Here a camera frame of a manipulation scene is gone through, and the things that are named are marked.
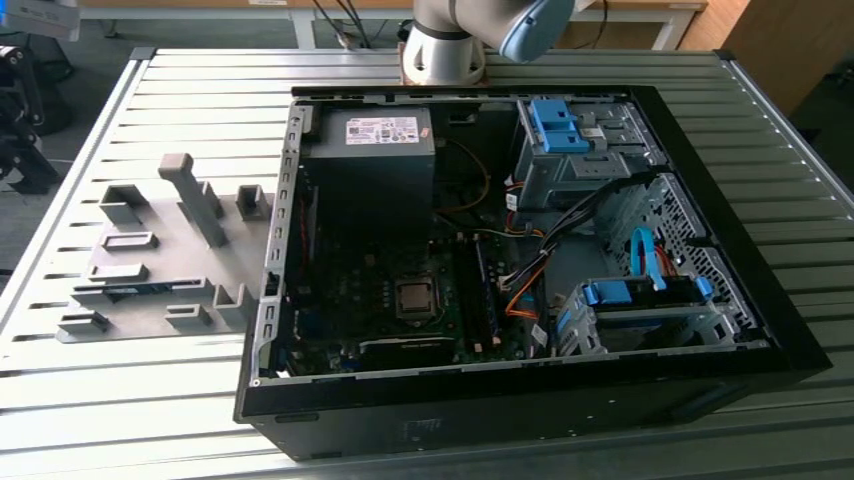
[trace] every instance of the power supply label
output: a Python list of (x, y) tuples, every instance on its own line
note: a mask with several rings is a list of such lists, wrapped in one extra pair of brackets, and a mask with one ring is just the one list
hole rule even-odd
[(348, 121), (348, 145), (418, 142), (416, 117), (352, 118)]

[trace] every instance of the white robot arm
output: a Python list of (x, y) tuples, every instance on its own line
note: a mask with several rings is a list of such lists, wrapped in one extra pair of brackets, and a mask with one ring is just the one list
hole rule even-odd
[(564, 33), (574, 0), (416, 0), (404, 51), (408, 80), (470, 85), (484, 77), (484, 43), (510, 60), (540, 58)]

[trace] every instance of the slotted aluminum surface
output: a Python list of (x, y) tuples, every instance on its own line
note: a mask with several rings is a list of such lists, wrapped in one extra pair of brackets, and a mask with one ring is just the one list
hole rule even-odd
[(797, 388), (678, 428), (298, 465), (231, 420), (241, 335), (54, 339), (54, 305), (78, 281), (66, 276), (83, 271), (81, 249), (105, 221), (91, 203), (105, 186), (157, 179), (173, 151), (193, 153), (201, 179), (263, 183), (279, 168), (291, 86), (394, 84), (397, 61), (392, 51), (162, 50), (129, 64), (0, 300), (0, 476), (852, 478), (851, 195), (739, 66), (712, 54), (562, 52), (526, 66), (493, 56), (490, 78), (660, 87), (836, 364)]

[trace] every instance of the floor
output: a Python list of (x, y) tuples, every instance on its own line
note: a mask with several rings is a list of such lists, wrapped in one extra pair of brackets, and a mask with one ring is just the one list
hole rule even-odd
[[(377, 47), (396, 46), (397, 22), (366, 21), (366, 31), (377, 38)], [(247, 30), (246, 21), (129, 20), (119, 22), (119, 32), (119, 38), (105, 39), (99, 23), (87, 21), (82, 40), (63, 43), (77, 73), (61, 84), (61, 90), (75, 112), (75, 121), (66, 130), (43, 139), (45, 154), (62, 170), (77, 157), (134, 48), (153, 45), (173, 48), (297, 47), (291, 24), (283, 20), (255, 20), (251, 30)], [(317, 36), (320, 47), (341, 48), (332, 28), (321, 22)], [(851, 132), (854, 132), (854, 84), (844, 88), (833, 82), (820, 85), (796, 112), (793, 122), (799, 128), (819, 132), (813, 140), (819, 153), (847, 183), (854, 185), (849, 146)], [(15, 268), (51, 198), (51, 195), (22, 197), (0, 191), (0, 271)], [(6, 280), (0, 274), (0, 291)]]

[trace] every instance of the white label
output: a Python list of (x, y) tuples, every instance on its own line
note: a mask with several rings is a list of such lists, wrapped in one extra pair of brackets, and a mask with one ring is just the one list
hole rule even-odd
[(520, 199), (517, 198), (517, 196), (509, 193), (505, 196), (505, 201), (508, 202), (508, 210), (516, 212), (517, 208), (520, 207)]
[(537, 343), (545, 347), (549, 342), (549, 334), (540, 325), (534, 325), (534, 328), (532, 329), (532, 336), (534, 337), (534, 340), (537, 340)]
[(582, 128), (581, 131), (582, 131), (582, 136), (588, 138), (596, 138), (596, 137), (605, 138), (605, 133), (602, 132), (602, 129), (600, 127)]
[(418, 142), (416, 117), (352, 118), (348, 121), (348, 145)]

